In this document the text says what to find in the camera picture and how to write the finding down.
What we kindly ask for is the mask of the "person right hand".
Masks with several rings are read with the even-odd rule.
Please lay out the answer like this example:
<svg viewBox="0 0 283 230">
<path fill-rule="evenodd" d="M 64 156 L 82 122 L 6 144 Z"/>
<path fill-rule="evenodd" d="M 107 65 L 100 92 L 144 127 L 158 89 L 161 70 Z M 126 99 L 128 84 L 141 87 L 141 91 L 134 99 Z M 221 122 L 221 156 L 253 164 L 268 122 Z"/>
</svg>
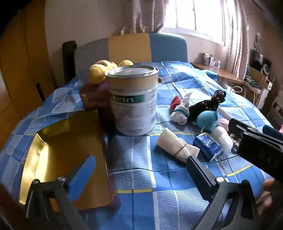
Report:
<svg viewBox="0 0 283 230">
<path fill-rule="evenodd" d="M 256 201 L 257 211 L 260 216 L 263 216 L 272 206 L 272 187 L 274 182 L 274 178 L 269 178 L 263 182 L 263 193 Z"/>
</svg>

